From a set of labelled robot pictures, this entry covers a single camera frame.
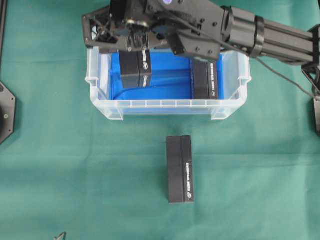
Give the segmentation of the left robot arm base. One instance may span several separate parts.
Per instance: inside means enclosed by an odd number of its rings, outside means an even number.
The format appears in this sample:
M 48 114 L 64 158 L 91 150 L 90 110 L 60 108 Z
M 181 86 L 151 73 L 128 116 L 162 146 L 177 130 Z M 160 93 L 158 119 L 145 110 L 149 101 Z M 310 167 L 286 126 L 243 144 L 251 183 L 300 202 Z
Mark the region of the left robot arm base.
M 16 97 L 0 83 L 0 143 L 2 144 L 15 129 Z

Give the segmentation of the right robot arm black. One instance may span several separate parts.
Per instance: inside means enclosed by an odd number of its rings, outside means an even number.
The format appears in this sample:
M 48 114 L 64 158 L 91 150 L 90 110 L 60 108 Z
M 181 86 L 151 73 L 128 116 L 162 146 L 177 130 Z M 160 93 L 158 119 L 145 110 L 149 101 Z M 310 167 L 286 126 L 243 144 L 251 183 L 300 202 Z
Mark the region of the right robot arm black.
M 209 0 L 112 0 L 82 17 L 86 47 L 104 53 L 170 49 L 216 60 L 223 50 L 305 68 L 320 63 L 320 28 L 302 31 Z

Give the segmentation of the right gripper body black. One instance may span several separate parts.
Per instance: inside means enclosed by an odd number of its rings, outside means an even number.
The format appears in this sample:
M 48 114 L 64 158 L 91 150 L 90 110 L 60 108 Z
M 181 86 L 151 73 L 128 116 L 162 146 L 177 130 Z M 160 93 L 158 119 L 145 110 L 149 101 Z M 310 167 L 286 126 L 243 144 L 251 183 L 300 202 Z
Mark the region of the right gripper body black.
M 156 37 L 153 49 L 169 49 L 153 17 L 149 0 L 112 0 L 101 9 L 82 16 L 84 44 L 88 49 L 98 48 L 102 54 L 144 51 L 146 35 Z

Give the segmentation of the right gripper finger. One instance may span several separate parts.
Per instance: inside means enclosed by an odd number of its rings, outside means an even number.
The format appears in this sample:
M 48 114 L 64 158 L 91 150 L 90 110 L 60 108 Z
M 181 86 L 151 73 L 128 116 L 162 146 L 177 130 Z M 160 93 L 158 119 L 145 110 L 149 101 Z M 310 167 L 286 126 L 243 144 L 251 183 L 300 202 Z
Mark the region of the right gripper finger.
M 151 50 L 157 46 L 157 38 L 152 34 L 147 34 L 145 36 L 145 41 L 143 43 L 143 50 Z

